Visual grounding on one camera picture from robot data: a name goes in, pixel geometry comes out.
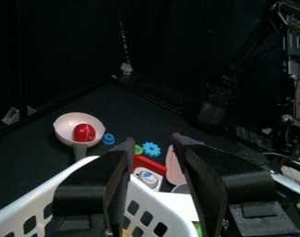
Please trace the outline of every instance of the red toy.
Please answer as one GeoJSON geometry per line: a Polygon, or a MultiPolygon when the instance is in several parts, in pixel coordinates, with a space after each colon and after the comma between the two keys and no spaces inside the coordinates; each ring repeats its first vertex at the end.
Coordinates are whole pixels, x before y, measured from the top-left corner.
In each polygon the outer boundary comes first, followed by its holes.
{"type": "Polygon", "coordinates": [[[95,138],[95,129],[87,123],[79,123],[74,129],[74,140],[77,142],[90,142],[95,138]]]}

